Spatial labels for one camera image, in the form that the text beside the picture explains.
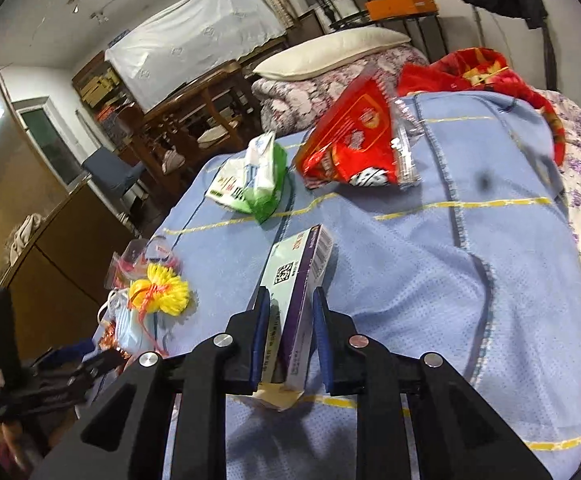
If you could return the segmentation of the purple white medicine box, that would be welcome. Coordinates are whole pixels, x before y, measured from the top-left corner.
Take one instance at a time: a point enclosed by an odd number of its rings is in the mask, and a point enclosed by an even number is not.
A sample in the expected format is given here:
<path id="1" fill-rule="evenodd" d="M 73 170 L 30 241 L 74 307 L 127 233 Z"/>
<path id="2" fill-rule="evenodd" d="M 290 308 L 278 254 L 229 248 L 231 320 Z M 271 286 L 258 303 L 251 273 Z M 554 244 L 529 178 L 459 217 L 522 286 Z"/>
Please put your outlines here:
<path id="1" fill-rule="evenodd" d="M 270 295 L 270 317 L 261 381 L 286 391 L 304 389 L 313 334 L 312 297 L 323 284 L 333 237 L 322 224 L 272 246 L 261 285 Z"/>

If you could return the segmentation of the green white wipes pack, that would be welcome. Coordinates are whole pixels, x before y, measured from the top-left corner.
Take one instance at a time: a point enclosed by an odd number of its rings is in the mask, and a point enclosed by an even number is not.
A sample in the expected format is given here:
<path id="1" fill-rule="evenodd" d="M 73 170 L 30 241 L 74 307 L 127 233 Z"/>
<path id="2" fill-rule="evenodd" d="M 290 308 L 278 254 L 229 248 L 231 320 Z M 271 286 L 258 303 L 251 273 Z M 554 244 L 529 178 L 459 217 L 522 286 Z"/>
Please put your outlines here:
<path id="1" fill-rule="evenodd" d="M 281 202 L 286 172 L 286 152 L 275 134 L 266 132 L 252 139 L 242 156 L 223 164 L 206 197 L 263 223 Z"/>

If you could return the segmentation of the red snack bag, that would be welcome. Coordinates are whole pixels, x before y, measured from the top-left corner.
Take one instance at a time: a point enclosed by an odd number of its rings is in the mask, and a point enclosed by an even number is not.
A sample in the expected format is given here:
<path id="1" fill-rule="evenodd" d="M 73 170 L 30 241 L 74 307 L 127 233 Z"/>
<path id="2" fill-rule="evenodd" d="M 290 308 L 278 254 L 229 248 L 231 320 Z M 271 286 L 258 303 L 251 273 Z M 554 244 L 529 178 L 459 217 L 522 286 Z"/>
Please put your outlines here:
<path id="1" fill-rule="evenodd" d="M 319 119 L 294 166 L 307 188 L 411 188 L 420 182 L 412 145 L 423 134 L 385 70 L 369 64 Z"/>

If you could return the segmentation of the blue face mask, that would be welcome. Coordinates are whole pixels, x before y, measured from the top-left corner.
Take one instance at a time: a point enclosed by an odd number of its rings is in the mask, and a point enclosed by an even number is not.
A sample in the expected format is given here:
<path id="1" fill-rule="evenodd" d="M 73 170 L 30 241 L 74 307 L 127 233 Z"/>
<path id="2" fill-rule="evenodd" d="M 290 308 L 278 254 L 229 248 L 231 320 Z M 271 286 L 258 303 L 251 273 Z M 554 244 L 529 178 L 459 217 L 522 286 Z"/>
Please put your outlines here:
<path id="1" fill-rule="evenodd" d="M 115 349 L 126 358 L 157 352 L 155 315 L 146 314 L 141 320 L 140 312 L 129 307 L 128 300 L 127 289 L 108 292 L 105 304 L 97 312 L 97 347 L 102 351 Z"/>

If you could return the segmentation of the brown wooden cabinet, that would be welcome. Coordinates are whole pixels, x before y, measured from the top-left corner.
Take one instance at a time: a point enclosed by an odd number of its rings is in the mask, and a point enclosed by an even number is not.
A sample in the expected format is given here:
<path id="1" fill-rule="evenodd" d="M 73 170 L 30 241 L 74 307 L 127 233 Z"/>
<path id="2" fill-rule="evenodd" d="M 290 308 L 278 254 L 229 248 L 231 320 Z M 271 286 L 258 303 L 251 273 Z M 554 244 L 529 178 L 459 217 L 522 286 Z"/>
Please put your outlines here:
<path id="1" fill-rule="evenodd" d="M 93 336 L 110 260 L 132 238 L 87 184 L 46 217 L 1 282 L 12 296 L 23 359 Z"/>

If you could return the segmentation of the blue checked bed sheet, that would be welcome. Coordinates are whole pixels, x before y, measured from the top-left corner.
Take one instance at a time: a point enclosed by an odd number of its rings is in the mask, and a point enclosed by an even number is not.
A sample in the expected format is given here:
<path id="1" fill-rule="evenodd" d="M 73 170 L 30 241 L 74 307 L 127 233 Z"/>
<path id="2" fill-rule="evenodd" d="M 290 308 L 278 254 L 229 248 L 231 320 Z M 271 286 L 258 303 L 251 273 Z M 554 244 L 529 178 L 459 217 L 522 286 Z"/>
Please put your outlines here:
<path id="1" fill-rule="evenodd" d="M 322 224 L 335 243 L 325 297 L 400 356 L 443 356 L 548 469 L 581 463 L 581 267 L 550 135 L 524 104 L 486 93 L 412 96 L 419 185 L 308 191 L 292 177 L 258 224 L 204 197 L 197 178 L 159 231 L 196 309 L 160 329 L 175 356 L 246 308 L 274 240 Z M 357 399 L 325 390 L 318 348 L 289 410 L 225 399 L 228 479 L 359 479 Z"/>

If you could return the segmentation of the blue chair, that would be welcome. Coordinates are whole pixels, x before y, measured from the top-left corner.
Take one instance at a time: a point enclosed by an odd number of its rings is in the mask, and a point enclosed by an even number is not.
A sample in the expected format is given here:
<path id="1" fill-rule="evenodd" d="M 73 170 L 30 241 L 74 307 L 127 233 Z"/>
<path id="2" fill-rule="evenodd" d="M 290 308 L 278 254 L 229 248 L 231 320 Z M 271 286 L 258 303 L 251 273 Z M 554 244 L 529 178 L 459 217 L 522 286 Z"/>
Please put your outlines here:
<path id="1" fill-rule="evenodd" d="M 123 207 L 122 199 L 141 179 L 145 166 L 138 162 L 131 166 L 108 148 L 98 148 L 82 163 L 95 185 L 108 200 Z"/>

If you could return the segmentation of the wooden chair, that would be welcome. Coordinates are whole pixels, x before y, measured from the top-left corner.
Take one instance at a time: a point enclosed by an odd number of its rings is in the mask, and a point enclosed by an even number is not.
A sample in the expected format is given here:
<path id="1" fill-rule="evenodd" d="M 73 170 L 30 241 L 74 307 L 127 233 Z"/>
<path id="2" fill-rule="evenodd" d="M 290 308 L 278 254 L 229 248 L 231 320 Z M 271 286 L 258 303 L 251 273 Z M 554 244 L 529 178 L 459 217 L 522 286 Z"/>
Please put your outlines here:
<path id="1" fill-rule="evenodd" d="M 176 90 L 153 110 L 127 106 L 120 122 L 129 129 L 127 144 L 173 204 L 206 162 L 246 148 L 262 133 L 259 101 L 243 67 L 228 61 Z"/>

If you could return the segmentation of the floral quilt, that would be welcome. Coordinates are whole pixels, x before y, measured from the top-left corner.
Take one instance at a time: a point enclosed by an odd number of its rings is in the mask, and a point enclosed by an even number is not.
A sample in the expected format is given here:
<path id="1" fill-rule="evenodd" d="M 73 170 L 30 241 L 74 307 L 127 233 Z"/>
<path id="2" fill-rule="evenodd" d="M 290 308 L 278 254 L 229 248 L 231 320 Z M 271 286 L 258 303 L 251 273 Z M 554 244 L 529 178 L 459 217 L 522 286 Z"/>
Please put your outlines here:
<path id="1" fill-rule="evenodd" d="M 397 84 L 405 65 L 427 66 L 429 62 L 414 47 L 399 46 L 364 56 L 306 80 L 259 78 L 252 84 L 251 91 L 260 101 L 263 131 L 288 136 L 314 127 L 368 64 L 376 65 Z"/>

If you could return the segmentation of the red patterned blanket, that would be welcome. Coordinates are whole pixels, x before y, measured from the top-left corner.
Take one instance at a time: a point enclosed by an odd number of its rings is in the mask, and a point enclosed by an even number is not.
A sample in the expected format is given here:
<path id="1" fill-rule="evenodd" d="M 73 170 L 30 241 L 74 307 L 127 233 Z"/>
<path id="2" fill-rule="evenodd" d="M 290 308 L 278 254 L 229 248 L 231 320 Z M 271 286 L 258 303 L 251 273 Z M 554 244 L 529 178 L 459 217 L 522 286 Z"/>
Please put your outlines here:
<path id="1" fill-rule="evenodd" d="M 402 68 L 397 92 L 411 96 L 422 92 L 491 91 L 525 101 L 547 122 L 552 132 L 553 159 L 562 166 L 566 131 L 551 102 L 511 69 L 498 51 L 477 47 L 447 54 L 428 66 L 409 63 Z"/>

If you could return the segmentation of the white pillow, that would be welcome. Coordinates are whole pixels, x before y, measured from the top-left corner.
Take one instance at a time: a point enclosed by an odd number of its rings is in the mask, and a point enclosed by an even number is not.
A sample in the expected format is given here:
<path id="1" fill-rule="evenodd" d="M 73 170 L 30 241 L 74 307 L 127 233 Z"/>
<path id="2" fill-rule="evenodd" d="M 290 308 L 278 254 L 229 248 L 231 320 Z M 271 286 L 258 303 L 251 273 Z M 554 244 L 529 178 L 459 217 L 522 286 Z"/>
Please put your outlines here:
<path id="1" fill-rule="evenodd" d="M 410 37 L 395 30 L 376 26 L 344 29 L 278 52 L 252 71 L 271 80 L 306 80 L 404 44 L 411 44 Z"/>

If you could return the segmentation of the white plastic cover sheet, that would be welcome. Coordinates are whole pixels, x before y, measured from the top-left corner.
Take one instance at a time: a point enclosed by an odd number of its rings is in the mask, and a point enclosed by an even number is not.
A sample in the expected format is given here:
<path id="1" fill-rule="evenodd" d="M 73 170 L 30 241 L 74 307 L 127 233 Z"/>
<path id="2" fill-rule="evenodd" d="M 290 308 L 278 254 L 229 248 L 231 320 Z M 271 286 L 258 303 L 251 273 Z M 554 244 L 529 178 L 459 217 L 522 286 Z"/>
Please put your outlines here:
<path id="1" fill-rule="evenodd" d="M 180 0 L 108 48 L 105 60 L 148 112 L 184 84 L 284 34 L 263 0 Z"/>

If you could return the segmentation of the orange box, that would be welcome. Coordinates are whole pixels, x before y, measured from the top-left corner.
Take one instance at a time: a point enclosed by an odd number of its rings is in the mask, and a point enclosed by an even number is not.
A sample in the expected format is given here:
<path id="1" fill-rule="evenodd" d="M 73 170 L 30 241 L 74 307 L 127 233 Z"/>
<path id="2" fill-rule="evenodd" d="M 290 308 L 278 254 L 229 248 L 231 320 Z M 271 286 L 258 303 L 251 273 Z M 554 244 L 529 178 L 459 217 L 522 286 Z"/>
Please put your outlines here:
<path id="1" fill-rule="evenodd" d="M 415 14 L 436 13 L 435 0 L 371 0 L 365 3 L 370 18 L 374 21 L 384 18 L 403 18 Z"/>

